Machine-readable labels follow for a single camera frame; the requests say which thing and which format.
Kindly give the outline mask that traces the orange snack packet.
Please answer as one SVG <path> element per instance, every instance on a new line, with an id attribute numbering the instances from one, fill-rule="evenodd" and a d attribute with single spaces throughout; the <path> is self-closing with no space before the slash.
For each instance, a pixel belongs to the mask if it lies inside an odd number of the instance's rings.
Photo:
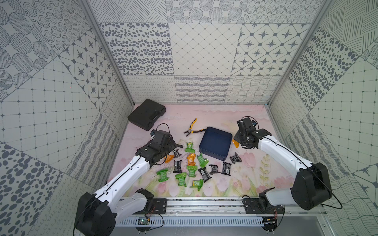
<path id="1" fill-rule="evenodd" d="M 235 139 L 233 139 L 233 144 L 234 144 L 235 148 L 240 147 L 240 143 L 238 141 L 236 141 Z"/>
<path id="2" fill-rule="evenodd" d="M 196 165 L 195 159 L 196 159 L 196 154 L 190 153 L 187 156 L 188 166 L 195 166 Z"/>
<path id="3" fill-rule="evenodd" d="M 169 163 L 171 160 L 173 160 L 175 158 L 174 155 L 168 155 L 166 158 L 165 158 L 165 161 L 164 163 Z"/>

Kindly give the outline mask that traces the tiny black cookie packet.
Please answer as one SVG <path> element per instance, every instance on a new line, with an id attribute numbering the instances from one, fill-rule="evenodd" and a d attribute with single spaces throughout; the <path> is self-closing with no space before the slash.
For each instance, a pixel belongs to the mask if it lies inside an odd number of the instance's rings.
<path id="1" fill-rule="evenodd" d="M 180 157 L 182 154 L 180 154 L 180 153 L 179 153 L 179 150 L 176 149 L 176 150 L 173 151 L 173 155 L 174 155 L 174 158 L 178 158 L 178 157 Z"/>

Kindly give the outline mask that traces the green snack packet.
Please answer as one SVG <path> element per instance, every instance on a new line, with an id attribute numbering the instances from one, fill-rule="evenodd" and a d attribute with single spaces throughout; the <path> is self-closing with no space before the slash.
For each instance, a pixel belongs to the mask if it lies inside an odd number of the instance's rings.
<path id="1" fill-rule="evenodd" d="M 186 173 L 180 173 L 180 174 L 175 175 L 175 179 L 178 181 L 178 186 L 184 186 L 184 187 L 187 186 L 186 177 L 187 177 Z"/>
<path id="2" fill-rule="evenodd" d="M 198 170 L 198 167 L 195 166 L 187 166 L 188 170 L 188 177 L 195 178 L 196 177 L 196 171 Z"/>
<path id="3" fill-rule="evenodd" d="M 200 163 L 201 168 L 206 167 L 209 163 L 209 160 L 207 158 L 204 158 L 202 153 L 200 153 L 200 155 L 197 156 L 197 159 Z"/>
<path id="4" fill-rule="evenodd" d="M 203 187 L 203 184 L 204 184 L 204 181 L 202 179 L 200 179 L 200 180 L 193 180 L 192 185 L 190 186 L 190 188 L 196 188 L 198 191 L 200 191 L 201 188 Z"/>
<path id="5" fill-rule="evenodd" d="M 185 148 L 185 152 L 195 153 L 193 142 L 187 142 L 187 147 Z"/>
<path id="6" fill-rule="evenodd" d="M 157 171 L 158 182 L 163 183 L 163 182 L 168 181 L 169 176 L 167 175 L 167 173 L 168 173 L 168 168 Z"/>

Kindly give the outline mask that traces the small black cookie packet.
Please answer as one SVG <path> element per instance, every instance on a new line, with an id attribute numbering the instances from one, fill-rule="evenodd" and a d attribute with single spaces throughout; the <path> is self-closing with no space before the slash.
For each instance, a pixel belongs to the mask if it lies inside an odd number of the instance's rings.
<path id="1" fill-rule="evenodd" d="M 220 174 L 219 168 L 217 165 L 210 164 L 209 167 L 211 168 L 210 175 Z"/>

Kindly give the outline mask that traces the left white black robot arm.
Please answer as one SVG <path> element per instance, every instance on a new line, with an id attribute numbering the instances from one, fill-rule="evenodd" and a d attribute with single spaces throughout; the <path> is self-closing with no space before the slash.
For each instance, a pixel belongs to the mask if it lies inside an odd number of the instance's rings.
<path id="1" fill-rule="evenodd" d="M 116 224 L 140 211 L 149 212 L 153 194 L 139 189 L 122 200 L 127 190 L 169 153 L 180 147 L 170 131 L 154 129 L 151 140 L 139 148 L 130 163 L 95 193 L 84 193 L 77 206 L 73 229 L 85 236 L 109 236 Z"/>

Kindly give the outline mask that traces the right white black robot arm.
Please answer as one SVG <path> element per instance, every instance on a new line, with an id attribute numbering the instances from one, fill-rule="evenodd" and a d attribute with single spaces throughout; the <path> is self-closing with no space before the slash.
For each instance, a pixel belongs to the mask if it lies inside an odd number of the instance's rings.
<path id="1" fill-rule="evenodd" d="M 335 197 L 332 192 L 328 169 L 322 163 L 313 163 L 281 144 L 266 129 L 258 129 L 257 121 L 245 116 L 237 121 L 238 131 L 234 140 L 244 149 L 257 148 L 281 164 L 294 178 L 289 188 L 271 188 L 259 194 L 258 206 L 268 212 L 275 206 L 297 205 L 310 210 Z"/>

